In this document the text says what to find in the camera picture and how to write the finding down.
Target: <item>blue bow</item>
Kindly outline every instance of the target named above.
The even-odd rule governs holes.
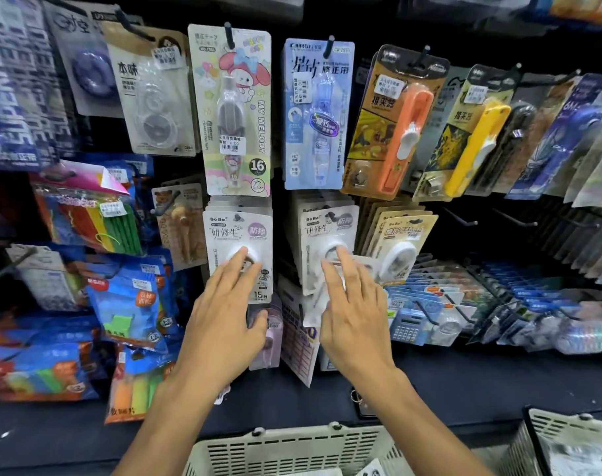
[[[242,63],[246,63],[246,65],[248,66],[248,69],[250,70],[250,73],[257,73],[257,65],[258,65],[257,57],[256,56],[248,57],[244,54],[243,48],[237,48],[237,51],[235,52],[235,56],[233,57],[233,64],[241,65]]]

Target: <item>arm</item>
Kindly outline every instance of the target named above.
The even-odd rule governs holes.
[[[115,476],[182,474],[215,398],[264,347],[267,312],[246,327],[248,296],[261,269],[252,264],[240,276],[247,253],[241,248],[220,265],[195,301],[175,368],[159,385]]]
[[[376,410],[415,474],[491,476],[395,366],[383,289],[343,248],[337,253],[345,290],[334,266],[322,263],[329,305],[323,313],[321,344],[329,359]]]

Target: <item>black circle label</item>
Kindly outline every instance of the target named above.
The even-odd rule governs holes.
[[[265,173],[265,161],[262,159],[252,159],[248,165],[252,175],[263,175]]]

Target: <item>person's left hand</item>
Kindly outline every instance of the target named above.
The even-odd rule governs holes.
[[[265,344],[267,311],[262,310],[251,329],[246,327],[248,297],[262,268],[252,264],[240,275],[248,249],[242,247],[220,265],[193,305],[182,349],[171,374],[188,388],[206,388],[215,399],[227,384],[242,374]]]

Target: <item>hand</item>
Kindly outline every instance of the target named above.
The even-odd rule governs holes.
[[[207,395],[213,400],[242,374],[265,344],[266,310],[260,311],[251,329],[246,327],[248,297],[262,267],[252,264],[240,275],[246,254],[248,249],[242,247],[208,280],[193,305],[171,374],[189,388],[210,389]]]
[[[354,262],[347,251],[337,248],[343,282],[325,259],[321,261],[328,286],[329,303],[323,313],[321,345],[331,362],[356,387],[395,369],[391,355],[387,296],[367,268]]]

